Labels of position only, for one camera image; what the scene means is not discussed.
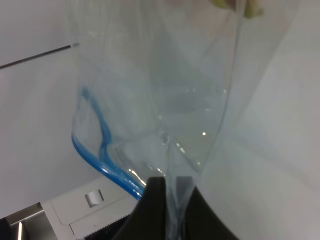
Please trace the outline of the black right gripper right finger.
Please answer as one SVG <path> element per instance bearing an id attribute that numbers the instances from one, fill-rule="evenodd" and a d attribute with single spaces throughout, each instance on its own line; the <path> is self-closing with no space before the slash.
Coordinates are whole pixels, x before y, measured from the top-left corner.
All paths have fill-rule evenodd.
<path id="1" fill-rule="evenodd" d="M 176 178 L 177 240 L 237 240 L 208 205 L 191 176 Z"/>

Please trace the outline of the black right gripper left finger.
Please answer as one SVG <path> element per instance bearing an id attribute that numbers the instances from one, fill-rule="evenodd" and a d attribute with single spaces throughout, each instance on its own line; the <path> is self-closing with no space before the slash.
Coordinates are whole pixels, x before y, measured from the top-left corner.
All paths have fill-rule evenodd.
<path id="1" fill-rule="evenodd" d="M 166 217 L 166 182 L 163 177 L 150 177 L 141 199 L 115 240 L 164 240 Z"/>

